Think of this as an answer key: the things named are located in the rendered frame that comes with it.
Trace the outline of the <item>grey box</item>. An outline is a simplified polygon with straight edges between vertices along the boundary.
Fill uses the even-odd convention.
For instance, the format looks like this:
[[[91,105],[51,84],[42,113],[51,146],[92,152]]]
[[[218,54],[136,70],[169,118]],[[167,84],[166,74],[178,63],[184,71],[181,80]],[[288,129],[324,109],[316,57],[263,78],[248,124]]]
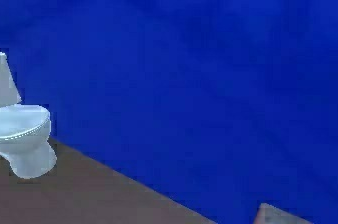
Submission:
[[[313,224],[267,203],[261,203],[253,224]]]

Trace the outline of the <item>white toilet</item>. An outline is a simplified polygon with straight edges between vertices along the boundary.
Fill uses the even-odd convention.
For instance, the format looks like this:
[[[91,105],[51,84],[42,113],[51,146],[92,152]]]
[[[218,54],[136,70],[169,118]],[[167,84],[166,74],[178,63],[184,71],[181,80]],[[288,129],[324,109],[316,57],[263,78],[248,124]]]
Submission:
[[[48,143],[50,133],[51,113],[22,102],[7,56],[0,52],[0,156],[16,176],[32,179],[53,169],[57,156]]]

